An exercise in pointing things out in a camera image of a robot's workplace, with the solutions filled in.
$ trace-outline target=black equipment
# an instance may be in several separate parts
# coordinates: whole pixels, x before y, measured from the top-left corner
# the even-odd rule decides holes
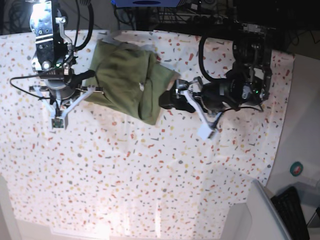
[[[199,135],[203,139],[214,136],[222,114],[228,110],[252,108],[263,112],[261,103],[269,97],[272,77],[272,46],[268,28],[254,24],[240,25],[238,39],[233,42],[235,62],[232,70],[226,73],[226,78],[213,78],[205,70],[204,45],[207,38],[204,35],[200,40],[198,59],[201,73],[209,83],[203,84],[200,76],[192,82],[179,79],[159,99],[164,109],[176,108],[189,113],[197,111],[203,125]],[[255,69],[262,70],[263,78],[255,76]],[[191,84],[197,84],[200,92],[191,91]],[[204,113],[215,117],[215,121],[209,122]]]
[[[44,103],[50,111],[51,128],[65,129],[68,125],[68,113],[79,102],[88,98],[92,93],[102,93],[100,87],[82,86],[83,80],[95,76],[96,73],[93,70],[76,75],[72,69],[72,66],[76,64],[74,52],[84,49],[91,39],[94,28],[94,10],[89,0],[80,1],[88,8],[89,27],[84,42],[76,46],[80,24],[78,0],[76,0],[78,19],[74,44],[65,34],[65,24],[68,18],[60,8],[58,0],[28,0],[28,2],[33,4],[30,28],[35,34],[36,52],[32,59],[32,69],[37,74],[14,77],[10,79],[10,84],[24,93],[39,98]],[[39,77],[44,81],[45,86],[34,85],[29,87],[29,91],[25,91],[13,84],[13,80],[30,77]],[[42,92],[48,92],[49,97],[44,97]]]

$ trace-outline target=green towel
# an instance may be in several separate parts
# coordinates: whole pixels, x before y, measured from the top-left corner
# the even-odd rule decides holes
[[[157,64],[152,51],[126,49],[98,41],[91,63],[95,78],[86,85],[103,87],[103,94],[94,93],[87,101],[125,113],[155,125],[159,112],[159,97],[175,76],[175,72]]]

